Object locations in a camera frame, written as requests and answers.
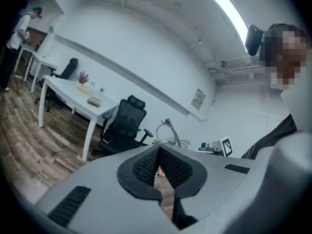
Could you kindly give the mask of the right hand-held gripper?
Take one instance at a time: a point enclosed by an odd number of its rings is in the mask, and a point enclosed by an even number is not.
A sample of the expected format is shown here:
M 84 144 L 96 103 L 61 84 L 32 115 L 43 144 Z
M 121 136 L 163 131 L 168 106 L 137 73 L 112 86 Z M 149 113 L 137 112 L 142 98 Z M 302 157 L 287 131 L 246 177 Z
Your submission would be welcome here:
M 203 142 L 198 150 L 215 156 L 230 156 L 233 153 L 228 137 L 212 142 Z

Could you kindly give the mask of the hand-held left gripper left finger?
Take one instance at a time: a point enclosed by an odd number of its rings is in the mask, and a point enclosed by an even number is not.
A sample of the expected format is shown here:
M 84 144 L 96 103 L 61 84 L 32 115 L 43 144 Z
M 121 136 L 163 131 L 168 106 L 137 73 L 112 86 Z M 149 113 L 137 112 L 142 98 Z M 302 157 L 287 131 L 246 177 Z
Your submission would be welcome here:
M 67 229 L 78 234 L 175 234 L 178 228 L 154 200 L 133 197 L 117 179 L 118 167 L 150 146 L 99 158 L 50 188 L 36 207 L 48 215 L 76 186 L 91 191 Z

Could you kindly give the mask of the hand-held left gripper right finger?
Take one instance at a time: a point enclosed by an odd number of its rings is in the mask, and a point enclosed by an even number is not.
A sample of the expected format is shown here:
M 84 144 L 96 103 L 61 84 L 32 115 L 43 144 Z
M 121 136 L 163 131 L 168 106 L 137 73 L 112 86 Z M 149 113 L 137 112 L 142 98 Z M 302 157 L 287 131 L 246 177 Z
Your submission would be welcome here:
M 177 200 L 173 217 L 159 219 L 161 230 L 225 230 L 250 202 L 236 193 L 252 174 L 254 160 L 214 156 L 175 146 L 160 145 L 163 163 L 180 168 L 168 170 L 161 164 L 166 178 L 183 175 L 183 183 L 174 185 Z

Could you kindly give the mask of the clear-framed eyeglasses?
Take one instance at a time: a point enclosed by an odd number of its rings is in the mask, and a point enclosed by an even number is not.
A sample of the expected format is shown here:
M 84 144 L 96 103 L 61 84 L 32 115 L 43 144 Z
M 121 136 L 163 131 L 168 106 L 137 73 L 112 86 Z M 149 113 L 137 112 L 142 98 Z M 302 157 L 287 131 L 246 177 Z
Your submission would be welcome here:
M 158 130 L 162 126 L 166 126 L 166 127 L 170 128 L 170 130 L 172 131 L 172 133 L 174 135 L 173 142 L 163 142 L 162 140 L 160 140 L 160 138 L 158 137 Z M 165 119 L 164 121 L 163 120 L 161 121 L 161 124 L 156 129 L 156 137 L 157 137 L 158 142 L 161 143 L 161 144 L 170 144 L 170 145 L 173 145 L 173 146 L 175 146 L 177 144 L 178 147 L 180 147 L 180 148 L 182 147 L 180 139 L 178 137 L 178 134 L 175 131 L 175 129 L 174 129 L 174 127 L 173 127 L 173 125 L 172 125 L 172 123 L 171 123 L 169 118 Z

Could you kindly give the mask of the person's black t-shirt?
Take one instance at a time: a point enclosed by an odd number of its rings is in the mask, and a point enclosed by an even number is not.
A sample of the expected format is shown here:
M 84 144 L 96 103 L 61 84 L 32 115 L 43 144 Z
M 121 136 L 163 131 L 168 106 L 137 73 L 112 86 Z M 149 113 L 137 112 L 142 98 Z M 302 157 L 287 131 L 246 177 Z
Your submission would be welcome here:
M 280 139 L 292 135 L 296 131 L 297 127 L 293 117 L 288 114 L 270 133 L 252 145 L 241 158 L 255 160 L 261 149 L 274 146 Z

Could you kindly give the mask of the black mesh office chair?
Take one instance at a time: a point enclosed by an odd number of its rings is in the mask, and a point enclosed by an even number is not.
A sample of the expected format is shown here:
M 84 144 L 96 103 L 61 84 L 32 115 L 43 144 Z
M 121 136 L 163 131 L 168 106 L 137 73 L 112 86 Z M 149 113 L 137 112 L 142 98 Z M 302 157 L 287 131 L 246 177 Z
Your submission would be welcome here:
M 113 115 L 111 113 L 102 115 L 104 122 L 100 133 L 99 149 L 94 149 L 91 155 L 110 156 L 140 147 L 146 137 L 153 137 L 149 130 L 144 129 L 143 138 L 139 142 L 136 141 L 139 126 L 146 115 L 144 101 L 133 95 L 127 99 L 122 99 L 117 114 L 109 126 L 106 125 Z M 107 144 L 102 141 L 105 136 L 112 136 L 113 140 Z

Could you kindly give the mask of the white desk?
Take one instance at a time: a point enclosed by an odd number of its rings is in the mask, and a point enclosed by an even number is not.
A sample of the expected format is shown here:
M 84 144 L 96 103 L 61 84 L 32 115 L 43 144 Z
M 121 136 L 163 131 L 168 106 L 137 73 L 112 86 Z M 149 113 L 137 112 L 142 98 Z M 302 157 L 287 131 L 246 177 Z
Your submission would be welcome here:
M 118 103 L 104 96 L 101 92 L 94 93 L 94 96 L 101 101 L 99 107 L 93 106 L 87 102 L 88 95 L 78 89 L 77 83 L 70 80 L 45 76 L 39 103 L 39 127 L 43 127 L 44 101 L 47 88 L 51 88 L 57 95 L 73 106 L 74 109 L 90 117 L 90 123 L 85 136 L 82 161 L 86 162 L 88 158 L 90 143 L 98 122 L 104 113 L 114 110 Z
M 41 67 L 43 65 L 47 66 L 48 68 L 51 68 L 54 71 L 57 69 L 56 65 L 54 65 L 53 63 L 47 61 L 43 56 L 41 56 L 41 55 L 39 55 L 37 53 L 34 53 L 32 55 L 32 58 L 37 62 L 37 66 L 36 66 L 36 71 L 35 71 L 35 75 L 34 75 L 33 82 L 32 82 L 31 93 L 34 92 L 35 85 L 36 85 L 36 82 L 37 82 L 37 79 L 38 79 L 38 75 L 39 75 L 39 72 L 40 72 Z
M 26 81 L 28 73 L 29 73 L 30 66 L 31 66 L 32 61 L 33 61 L 34 54 L 37 53 L 37 50 L 35 48 L 33 48 L 32 46 L 30 46 L 29 44 L 27 44 L 25 42 L 22 42 L 20 44 L 20 51 L 19 51 L 19 55 L 18 55 L 16 64 L 15 64 L 14 72 L 17 71 L 17 67 L 18 67 L 18 64 L 19 64 L 19 61 L 20 61 L 20 58 L 21 58 L 21 55 L 22 55 L 23 51 L 27 51 L 29 53 L 29 55 L 30 55 L 30 60 L 28 61 L 28 65 L 27 65 L 26 72 L 25 72 L 25 75 L 24 75 L 24 81 Z

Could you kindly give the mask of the beige book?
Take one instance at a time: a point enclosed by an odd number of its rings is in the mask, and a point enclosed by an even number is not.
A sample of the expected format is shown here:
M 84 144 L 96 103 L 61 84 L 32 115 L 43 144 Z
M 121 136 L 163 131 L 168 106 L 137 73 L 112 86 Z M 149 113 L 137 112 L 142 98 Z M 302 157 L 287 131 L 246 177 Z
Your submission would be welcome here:
M 92 90 L 90 90 L 90 89 L 88 89 L 87 87 L 84 87 L 84 86 L 82 86 L 82 85 L 77 85 L 77 88 L 78 88 L 81 92 L 83 92 L 84 94 L 87 94 L 87 95 L 92 95 L 92 94 L 93 94 Z

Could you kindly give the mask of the red plant in white pot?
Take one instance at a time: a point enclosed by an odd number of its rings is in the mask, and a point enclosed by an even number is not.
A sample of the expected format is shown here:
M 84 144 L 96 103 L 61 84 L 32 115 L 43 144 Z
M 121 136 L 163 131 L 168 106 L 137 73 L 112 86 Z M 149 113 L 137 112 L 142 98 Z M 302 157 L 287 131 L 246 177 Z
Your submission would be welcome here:
M 89 81 L 89 75 L 85 71 L 80 72 L 77 75 L 77 81 L 78 81 L 79 85 L 84 85 Z

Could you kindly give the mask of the ceiling light strip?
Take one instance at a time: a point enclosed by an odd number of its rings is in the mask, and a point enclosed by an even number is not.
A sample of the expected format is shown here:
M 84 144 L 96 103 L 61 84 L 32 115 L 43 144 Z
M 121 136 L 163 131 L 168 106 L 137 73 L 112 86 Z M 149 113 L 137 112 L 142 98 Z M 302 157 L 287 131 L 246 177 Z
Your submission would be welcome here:
M 221 7 L 221 9 L 230 19 L 243 45 L 245 45 L 248 29 L 243 18 L 241 17 L 235 6 L 232 4 L 230 0 L 214 0 L 214 1 Z

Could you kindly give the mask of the wall poster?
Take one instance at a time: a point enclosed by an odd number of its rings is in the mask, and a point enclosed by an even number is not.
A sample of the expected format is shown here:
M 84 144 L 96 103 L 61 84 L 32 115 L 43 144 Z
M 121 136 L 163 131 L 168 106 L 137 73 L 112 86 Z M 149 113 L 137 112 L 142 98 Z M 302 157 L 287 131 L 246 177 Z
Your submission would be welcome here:
M 206 97 L 205 94 L 200 89 L 197 89 L 195 96 L 191 102 L 191 105 L 195 107 L 197 110 L 200 110 L 205 97 Z

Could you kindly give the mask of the white wall pipes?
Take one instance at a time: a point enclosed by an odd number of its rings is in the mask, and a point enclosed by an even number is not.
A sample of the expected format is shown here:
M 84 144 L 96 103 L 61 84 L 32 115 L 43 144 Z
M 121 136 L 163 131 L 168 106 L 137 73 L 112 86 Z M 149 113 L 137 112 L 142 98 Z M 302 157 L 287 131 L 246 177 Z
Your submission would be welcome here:
M 254 81 L 256 74 L 264 73 L 258 56 L 222 60 L 218 63 L 205 64 L 204 68 L 218 83 Z

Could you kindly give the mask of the long wall ledge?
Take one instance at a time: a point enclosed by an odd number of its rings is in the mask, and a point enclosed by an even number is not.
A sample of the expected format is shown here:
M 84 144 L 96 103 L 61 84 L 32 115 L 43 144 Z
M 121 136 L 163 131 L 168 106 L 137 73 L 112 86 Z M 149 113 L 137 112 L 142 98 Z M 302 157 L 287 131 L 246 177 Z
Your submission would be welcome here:
M 70 39 L 64 38 L 62 36 L 59 36 L 57 34 L 54 34 L 54 41 L 58 42 L 60 44 L 63 44 L 71 49 L 76 50 L 77 52 L 87 56 L 88 58 L 92 59 L 93 61 L 96 61 L 100 63 L 101 65 L 107 67 L 108 69 L 114 71 L 115 73 L 119 74 L 120 76 L 124 77 L 125 79 L 129 80 L 133 84 L 139 86 L 149 94 L 153 95 L 154 97 L 158 98 L 165 104 L 169 105 L 170 107 L 174 108 L 181 114 L 187 116 L 192 115 L 197 120 L 203 122 L 204 117 L 198 116 L 195 113 L 191 113 L 189 110 L 187 110 L 185 107 L 174 101 L 172 98 L 167 96 L 165 93 L 151 85 L 150 83 L 146 82 L 144 79 L 136 75 L 135 73 L 129 71 L 122 65 L 119 65 L 118 63 L 110 60 L 109 58 L 95 52 L 94 50 L 91 50 L 88 47 L 85 47 L 75 41 L 72 41 Z

